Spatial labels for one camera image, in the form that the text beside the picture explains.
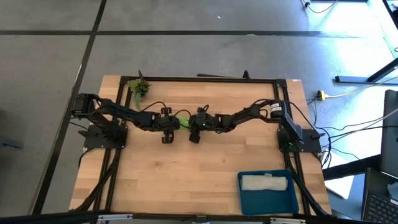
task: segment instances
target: wooden table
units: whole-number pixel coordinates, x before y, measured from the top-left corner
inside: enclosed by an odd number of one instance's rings
[[[120,76],[105,76],[99,95],[115,101]],[[163,101],[176,112],[196,113],[209,104],[208,113],[233,114],[261,98],[274,98],[273,87],[263,83],[151,82],[142,107]],[[290,100],[308,115],[300,80],[287,80]],[[127,88],[121,100],[124,103]],[[160,111],[155,105],[150,111]],[[310,128],[292,108],[293,119]],[[187,114],[179,116],[188,118]],[[285,169],[279,151],[277,124],[253,119],[225,134],[201,132],[199,144],[188,140],[189,131],[175,131],[172,144],[162,144],[163,133],[141,131],[128,123],[126,147],[122,150],[111,211],[158,214],[242,215],[237,173],[243,170]],[[77,176],[70,208],[79,206],[97,184],[104,149],[84,156]],[[331,213],[319,161],[301,153],[305,183],[315,200]],[[301,194],[295,186],[300,213]],[[104,208],[107,186],[101,206]]]

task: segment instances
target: white towel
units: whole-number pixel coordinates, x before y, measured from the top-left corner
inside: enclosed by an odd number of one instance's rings
[[[243,175],[242,190],[286,190],[286,177],[269,177],[266,175]]]

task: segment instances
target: green leaves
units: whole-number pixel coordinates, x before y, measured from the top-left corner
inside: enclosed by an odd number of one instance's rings
[[[131,80],[130,89],[133,93],[140,93],[141,96],[145,96],[149,91],[150,84],[145,80]]]
[[[129,87],[132,93],[132,100],[137,110],[141,110],[140,104],[142,102],[142,97],[144,97],[149,91],[150,84],[143,79],[138,79],[131,80]]]

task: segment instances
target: blue plastic bin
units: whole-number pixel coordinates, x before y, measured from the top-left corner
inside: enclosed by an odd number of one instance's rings
[[[286,177],[286,190],[242,190],[242,175],[264,174],[272,174],[273,177]],[[294,190],[293,178],[289,170],[239,172],[238,185],[243,215],[266,215],[299,212],[299,205],[297,203],[297,197]]]

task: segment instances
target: floor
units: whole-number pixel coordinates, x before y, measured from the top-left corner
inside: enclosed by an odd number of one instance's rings
[[[100,2],[0,0],[0,30],[91,30]],[[329,4],[314,1],[311,6],[321,10]],[[248,70],[256,78],[301,79],[307,98],[318,90],[344,93],[363,85],[337,84],[336,75],[368,76],[394,59],[391,48],[398,45],[386,42],[377,7],[374,1],[369,6],[338,2],[323,14],[314,14],[304,10],[299,0],[108,0],[99,30],[322,31],[324,35],[97,36],[80,92],[97,93],[103,75],[137,75],[140,69],[147,76],[189,77],[197,73],[240,77]],[[0,35],[0,135],[25,145],[23,150],[0,149],[2,217],[29,213],[87,42],[87,35]],[[397,89],[378,86],[317,103],[317,125],[338,128],[382,116],[388,88]],[[77,130],[68,128],[45,213],[68,209],[83,144]],[[364,131],[333,147],[364,158],[379,153],[380,137],[381,130]]]

